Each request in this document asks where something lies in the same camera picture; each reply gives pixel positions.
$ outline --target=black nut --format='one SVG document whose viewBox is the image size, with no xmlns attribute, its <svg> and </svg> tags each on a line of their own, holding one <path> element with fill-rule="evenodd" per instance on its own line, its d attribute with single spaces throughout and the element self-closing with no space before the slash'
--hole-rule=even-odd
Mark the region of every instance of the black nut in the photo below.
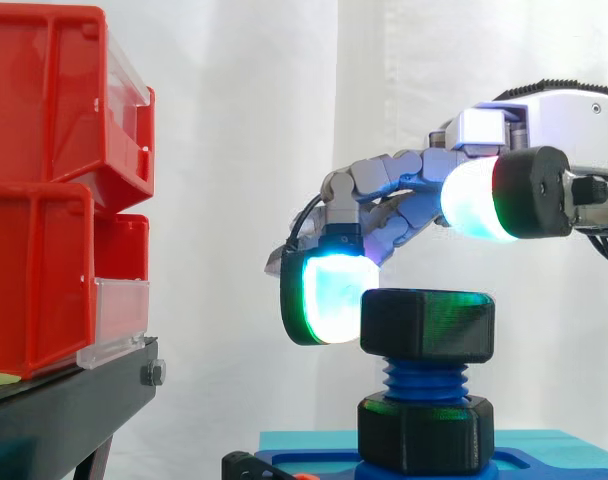
<svg viewBox="0 0 608 480">
<path fill-rule="evenodd" d="M 493 406 L 469 396 L 465 405 L 388 400 L 383 393 L 358 407 L 362 458 L 404 475 L 473 475 L 495 450 Z"/>
<path fill-rule="evenodd" d="M 377 289 L 362 296 L 360 342 L 373 355 L 484 363 L 494 333 L 495 302 L 484 293 Z"/>
</svg>

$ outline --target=red storage bin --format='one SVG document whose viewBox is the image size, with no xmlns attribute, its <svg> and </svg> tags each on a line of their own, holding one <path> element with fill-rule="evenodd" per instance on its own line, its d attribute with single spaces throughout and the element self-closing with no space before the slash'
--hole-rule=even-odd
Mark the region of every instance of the red storage bin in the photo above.
<svg viewBox="0 0 608 480">
<path fill-rule="evenodd" d="M 96 7 L 0 4 L 0 182 L 77 182 L 98 210 L 153 195 L 155 96 Z"/>
<path fill-rule="evenodd" d="M 147 219 L 95 215 L 83 185 L 0 185 L 0 373 L 92 368 L 141 348 L 147 257 Z"/>
</svg>

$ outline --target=robotic arm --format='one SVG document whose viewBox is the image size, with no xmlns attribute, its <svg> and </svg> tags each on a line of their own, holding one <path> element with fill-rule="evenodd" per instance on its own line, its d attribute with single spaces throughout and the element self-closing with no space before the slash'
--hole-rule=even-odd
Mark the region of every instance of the robotic arm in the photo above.
<svg viewBox="0 0 608 480">
<path fill-rule="evenodd" d="M 575 229 L 608 259 L 607 87 L 543 80 L 507 90 L 462 111 L 428 141 L 423 151 L 330 173 L 271 254 L 266 271 L 281 277 L 282 318 L 297 343 L 356 337 L 359 328 L 356 334 L 348 325 L 359 316 L 361 293 L 374 283 L 365 280 L 374 275 L 365 260 L 381 265 L 432 222 L 498 241 Z M 319 201 L 323 206 L 315 208 Z M 309 261 L 338 254 L 342 263 L 328 268 Z M 348 265 L 358 258 L 361 267 Z M 344 281 L 335 281 L 338 269 L 347 274 Z M 324 306 L 342 298 L 341 311 Z M 345 319 L 336 325 L 345 337 L 321 338 L 311 324 L 338 318 Z"/>
</svg>

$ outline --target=metal bracket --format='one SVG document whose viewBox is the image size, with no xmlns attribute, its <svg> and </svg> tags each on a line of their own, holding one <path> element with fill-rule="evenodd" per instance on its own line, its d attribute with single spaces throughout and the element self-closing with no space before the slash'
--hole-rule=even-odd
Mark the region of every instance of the metal bracket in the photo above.
<svg viewBox="0 0 608 480">
<path fill-rule="evenodd" d="M 267 472 L 274 480 L 296 480 L 247 452 L 232 452 L 222 459 L 222 480 L 262 480 Z"/>
</svg>

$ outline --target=white curtain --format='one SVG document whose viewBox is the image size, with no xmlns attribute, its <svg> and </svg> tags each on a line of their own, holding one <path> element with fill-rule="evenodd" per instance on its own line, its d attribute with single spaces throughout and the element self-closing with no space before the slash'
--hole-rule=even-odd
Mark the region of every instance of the white curtain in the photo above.
<svg viewBox="0 0 608 480">
<path fill-rule="evenodd" d="M 286 337 L 262 270 L 290 219 L 333 168 L 422 147 L 507 88 L 608 84 L 608 0 L 95 1 L 157 92 L 156 194 L 135 210 L 151 219 L 149 332 L 168 364 L 115 436 L 109 479 L 218 478 L 260 431 L 354 428 L 381 361 Z M 583 238 L 432 228 L 383 283 L 493 293 L 496 354 L 470 387 L 497 426 L 608 447 L 608 266 Z"/>
</svg>

